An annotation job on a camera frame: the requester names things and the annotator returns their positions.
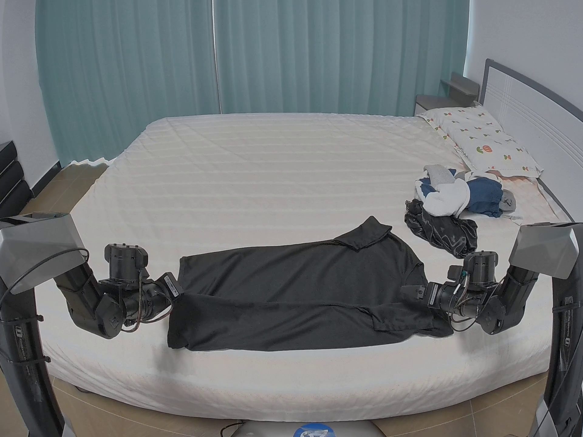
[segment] curtain fold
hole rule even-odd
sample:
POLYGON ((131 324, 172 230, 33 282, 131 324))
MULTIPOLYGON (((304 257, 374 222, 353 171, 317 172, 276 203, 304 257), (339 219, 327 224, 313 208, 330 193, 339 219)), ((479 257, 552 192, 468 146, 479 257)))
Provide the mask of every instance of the curtain fold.
POLYGON ((223 113, 412 115, 463 72, 469 0, 215 0, 223 113))
POLYGON ((63 164, 114 158, 163 117, 220 113, 211 0, 37 0, 39 80, 63 164))

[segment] white wall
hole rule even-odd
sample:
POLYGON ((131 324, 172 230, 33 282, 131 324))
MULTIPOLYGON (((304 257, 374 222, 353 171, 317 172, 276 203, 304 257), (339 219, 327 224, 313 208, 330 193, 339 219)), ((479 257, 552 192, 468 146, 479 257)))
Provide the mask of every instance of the white wall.
POLYGON ((583 108, 583 0, 470 0, 466 76, 486 58, 583 108))
POLYGON ((36 0, 0 0, 0 143, 14 141, 32 188, 58 161, 34 42, 36 0))

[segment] black shirt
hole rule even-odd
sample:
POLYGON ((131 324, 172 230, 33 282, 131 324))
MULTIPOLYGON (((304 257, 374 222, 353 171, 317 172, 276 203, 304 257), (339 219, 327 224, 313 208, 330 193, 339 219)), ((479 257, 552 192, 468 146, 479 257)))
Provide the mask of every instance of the black shirt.
POLYGON ((168 346, 200 350, 311 350, 444 337, 448 322, 402 302, 426 285, 423 264, 389 225, 369 217, 337 238, 184 257, 184 288, 168 346))

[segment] baseboard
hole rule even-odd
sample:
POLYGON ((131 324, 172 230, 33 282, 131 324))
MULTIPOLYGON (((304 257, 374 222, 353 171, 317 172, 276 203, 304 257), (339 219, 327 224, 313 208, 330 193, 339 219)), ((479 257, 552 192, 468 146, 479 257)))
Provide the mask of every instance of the baseboard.
POLYGON ((40 192, 47 186, 50 181, 56 177, 56 174, 61 171, 61 162, 54 164, 49 171, 47 171, 44 176, 37 181, 36 185, 33 186, 32 192, 33 196, 36 198, 40 192))

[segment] bed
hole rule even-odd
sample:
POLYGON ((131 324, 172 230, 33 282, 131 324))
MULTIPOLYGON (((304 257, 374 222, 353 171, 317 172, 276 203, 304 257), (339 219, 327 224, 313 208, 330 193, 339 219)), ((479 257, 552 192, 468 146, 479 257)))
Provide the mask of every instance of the bed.
MULTIPOLYGON (((502 97, 511 98, 506 79, 500 82, 502 97)), ((496 118, 511 108, 485 92, 482 100, 496 118)), ((553 163, 536 158, 552 177, 553 163)), ((71 214, 98 279, 108 274, 103 247, 110 242, 146 248, 149 273, 157 277, 177 274, 183 255, 329 239, 374 215, 415 251, 429 280, 443 281, 458 260, 404 223, 404 201, 432 163, 465 168, 420 118, 165 118, 146 128, 71 214)), ((505 179, 504 186, 514 192, 524 223, 568 218, 549 194, 563 193, 552 178, 547 191, 528 178, 505 179)), ((506 218, 476 222, 478 249, 499 253, 500 279, 519 227, 506 218)), ((543 372, 550 354, 546 276, 522 322, 499 335, 474 326, 445 339, 414 336, 341 350, 171 350, 166 321, 104 340, 73 325, 54 284, 37 288, 37 304, 46 320, 40 328, 50 373, 129 404, 198 417, 324 422, 425 412, 543 372)))

